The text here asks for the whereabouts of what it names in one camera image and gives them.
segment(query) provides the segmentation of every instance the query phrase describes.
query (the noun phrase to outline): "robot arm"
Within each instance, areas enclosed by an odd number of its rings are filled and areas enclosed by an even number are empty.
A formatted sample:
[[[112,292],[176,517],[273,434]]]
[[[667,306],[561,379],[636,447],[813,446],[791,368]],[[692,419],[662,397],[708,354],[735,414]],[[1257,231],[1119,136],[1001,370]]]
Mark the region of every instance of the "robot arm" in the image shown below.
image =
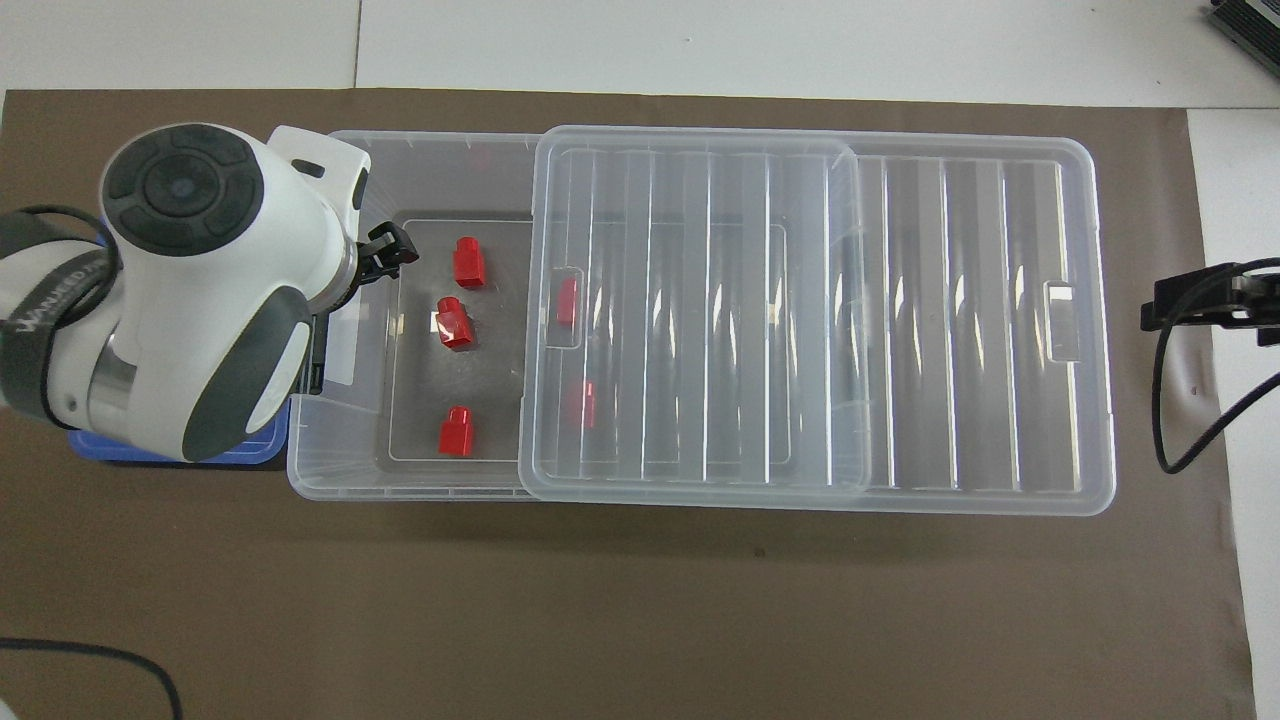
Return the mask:
[[[180,460],[234,447],[292,392],[312,316],[416,259],[394,228],[357,242],[369,168],[364,151],[288,127],[265,145],[210,124],[133,140],[101,187],[122,282],[72,323],[59,319],[111,277],[109,252],[6,217],[5,400]]]

